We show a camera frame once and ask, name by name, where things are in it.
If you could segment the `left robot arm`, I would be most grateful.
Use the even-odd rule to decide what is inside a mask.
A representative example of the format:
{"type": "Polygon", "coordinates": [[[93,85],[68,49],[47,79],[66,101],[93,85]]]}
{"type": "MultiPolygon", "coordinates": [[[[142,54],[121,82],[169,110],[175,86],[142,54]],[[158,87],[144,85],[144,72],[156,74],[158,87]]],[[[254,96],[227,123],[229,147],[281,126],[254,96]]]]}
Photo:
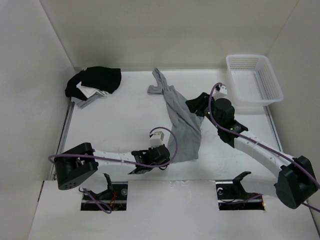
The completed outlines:
{"type": "Polygon", "coordinates": [[[155,168],[165,168],[170,152],[165,145],[126,153],[105,152],[88,142],[53,159],[59,190],[80,188],[97,200],[109,200],[118,183],[138,180],[155,168]]]}

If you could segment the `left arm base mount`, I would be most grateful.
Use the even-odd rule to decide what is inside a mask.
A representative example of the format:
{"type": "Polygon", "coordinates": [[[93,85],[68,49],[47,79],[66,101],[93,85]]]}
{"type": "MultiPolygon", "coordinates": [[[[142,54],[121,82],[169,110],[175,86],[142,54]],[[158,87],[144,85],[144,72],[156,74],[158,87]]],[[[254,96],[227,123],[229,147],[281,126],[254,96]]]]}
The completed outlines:
{"type": "Polygon", "coordinates": [[[103,211],[105,213],[123,212],[127,210],[128,183],[113,182],[113,187],[109,187],[101,193],[94,193],[87,190],[88,196],[82,188],[78,191],[82,193],[80,205],[81,211],[103,211]]]}

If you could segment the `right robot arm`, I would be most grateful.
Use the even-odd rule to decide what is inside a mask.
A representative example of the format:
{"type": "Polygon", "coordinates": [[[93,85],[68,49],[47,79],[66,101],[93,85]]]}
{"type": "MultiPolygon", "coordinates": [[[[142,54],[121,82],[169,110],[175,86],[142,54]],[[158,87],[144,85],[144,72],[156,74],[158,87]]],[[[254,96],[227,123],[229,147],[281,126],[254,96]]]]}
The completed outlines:
{"type": "Polygon", "coordinates": [[[203,92],[185,103],[192,114],[210,120],[224,143],[247,154],[275,176],[272,181],[260,178],[235,182],[231,190],[236,197],[258,192],[277,197],[288,208],[296,209],[319,190],[310,160],[290,156],[263,143],[235,120],[235,108],[228,99],[215,100],[203,92]]]}

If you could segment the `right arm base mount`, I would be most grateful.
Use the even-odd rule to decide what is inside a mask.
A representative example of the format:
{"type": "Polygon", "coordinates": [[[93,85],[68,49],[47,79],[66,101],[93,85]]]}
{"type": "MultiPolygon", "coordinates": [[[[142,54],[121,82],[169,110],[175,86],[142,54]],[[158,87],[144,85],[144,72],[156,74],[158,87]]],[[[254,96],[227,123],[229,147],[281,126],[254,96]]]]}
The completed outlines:
{"type": "Polygon", "coordinates": [[[220,211],[264,211],[261,194],[247,192],[240,183],[216,181],[218,208],[220,211]]]}

